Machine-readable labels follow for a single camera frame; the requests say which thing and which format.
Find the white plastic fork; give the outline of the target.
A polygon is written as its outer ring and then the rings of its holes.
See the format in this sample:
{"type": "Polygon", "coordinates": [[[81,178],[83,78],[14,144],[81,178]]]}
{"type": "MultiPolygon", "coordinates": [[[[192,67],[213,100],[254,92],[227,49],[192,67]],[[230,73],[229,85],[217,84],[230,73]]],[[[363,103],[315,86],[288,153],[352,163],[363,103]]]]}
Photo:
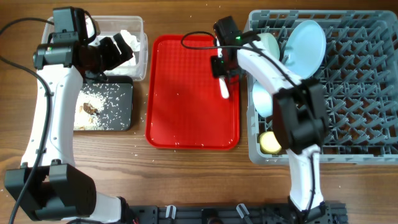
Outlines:
{"type": "Polygon", "coordinates": [[[229,98],[229,91],[228,91],[228,87],[227,87],[227,84],[225,82],[225,79],[223,77],[219,78],[219,85],[220,85],[220,92],[221,92],[222,98],[228,99],[229,98]]]}

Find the white paper napkin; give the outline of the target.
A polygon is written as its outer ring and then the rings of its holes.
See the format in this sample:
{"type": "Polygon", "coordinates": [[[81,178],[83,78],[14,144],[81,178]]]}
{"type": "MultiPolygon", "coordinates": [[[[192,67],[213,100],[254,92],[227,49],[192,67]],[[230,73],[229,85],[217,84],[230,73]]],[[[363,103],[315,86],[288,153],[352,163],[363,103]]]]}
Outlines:
{"type": "Polygon", "coordinates": [[[137,65],[137,58],[139,55],[139,51],[141,49],[141,43],[138,41],[135,35],[132,35],[127,30],[121,30],[120,34],[122,35],[125,43],[130,46],[132,50],[132,57],[119,65],[118,67],[105,71],[106,75],[127,75],[133,77],[136,75],[136,65],[137,65]]]}

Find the green bowl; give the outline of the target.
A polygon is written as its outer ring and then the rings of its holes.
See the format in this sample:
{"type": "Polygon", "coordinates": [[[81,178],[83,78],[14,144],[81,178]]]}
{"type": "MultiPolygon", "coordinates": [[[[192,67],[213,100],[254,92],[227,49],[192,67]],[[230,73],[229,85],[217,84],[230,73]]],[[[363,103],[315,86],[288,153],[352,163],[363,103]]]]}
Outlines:
{"type": "Polygon", "coordinates": [[[270,54],[277,60],[280,59],[280,49],[276,38],[270,33],[258,34],[263,44],[263,49],[270,52],[270,54]]]}

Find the light blue bowl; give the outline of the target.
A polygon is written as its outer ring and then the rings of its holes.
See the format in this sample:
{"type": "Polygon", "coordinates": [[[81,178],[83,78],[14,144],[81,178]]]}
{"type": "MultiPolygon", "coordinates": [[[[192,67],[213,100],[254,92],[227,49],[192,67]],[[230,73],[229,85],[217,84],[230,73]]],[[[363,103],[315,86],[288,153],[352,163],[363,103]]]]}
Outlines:
{"type": "Polygon", "coordinates": [[[253,84],[252,98],[254,107],[260,116],[266,118],[272,115],[272,97],[257,81],[253,84]]]}

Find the large light blue plate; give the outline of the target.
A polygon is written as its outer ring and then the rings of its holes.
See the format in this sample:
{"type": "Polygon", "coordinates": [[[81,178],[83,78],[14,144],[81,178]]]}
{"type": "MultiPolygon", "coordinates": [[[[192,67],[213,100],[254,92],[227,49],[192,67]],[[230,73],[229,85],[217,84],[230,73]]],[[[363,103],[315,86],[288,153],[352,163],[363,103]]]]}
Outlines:
{"type": "Polygon", "coordinates": [[[320,68],[326,52],[326,36],[313,20],[301,22],[291,33],[282,63],[296,75],[308,79],[320,68]]]}

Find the yellow plastic cup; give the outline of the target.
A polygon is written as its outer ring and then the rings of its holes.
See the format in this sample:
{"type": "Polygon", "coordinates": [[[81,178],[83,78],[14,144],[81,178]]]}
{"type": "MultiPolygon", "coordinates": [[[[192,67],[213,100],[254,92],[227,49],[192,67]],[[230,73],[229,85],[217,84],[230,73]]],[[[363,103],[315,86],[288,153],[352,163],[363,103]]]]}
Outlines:
{"type": "Polygon", "coordinates": [[[273,131],[262,133],[259,136],[259,144],[264,154],[277,154],[282,149],[273,131]]]}

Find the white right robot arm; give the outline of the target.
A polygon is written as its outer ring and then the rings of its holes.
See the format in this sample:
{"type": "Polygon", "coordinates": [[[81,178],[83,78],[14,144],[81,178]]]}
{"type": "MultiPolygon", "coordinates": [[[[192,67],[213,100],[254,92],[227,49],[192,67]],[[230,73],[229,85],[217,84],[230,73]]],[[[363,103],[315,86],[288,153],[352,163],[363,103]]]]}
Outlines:
{"type": "Polygon", "coordinates": [[[264,35],[240,31],[231,16],[218,20],[213,30],[214,44],[221,49],[221,58],[213,64],[218,75],[244,70],[272,98],[272,130],[289,157],[293,219],[305,223],[321,217],[326,205],[319,155],[328,134],[323,86],[290,71],[266,45],[264,35]]]}

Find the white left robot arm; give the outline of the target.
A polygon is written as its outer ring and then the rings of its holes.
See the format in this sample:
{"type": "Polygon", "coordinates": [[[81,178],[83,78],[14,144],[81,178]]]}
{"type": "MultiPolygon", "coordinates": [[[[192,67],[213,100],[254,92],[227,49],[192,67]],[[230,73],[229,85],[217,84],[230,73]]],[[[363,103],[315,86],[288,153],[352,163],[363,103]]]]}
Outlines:
{"type": "Polygon", "coordinates": [[[93,179],[79,171],[73,156],[75,107],[84,82],[104,83],[105,71],[132,57],[121,34],[94,46],[88,11],[78,7],[53,10],[54,32],[34,53],[29,70],[38,81],[34,123],[17,169],[6,171],[4,185],[32,221],[68,223],[137,223],[138,216],[122,197],[96,190],[93,179]]]}

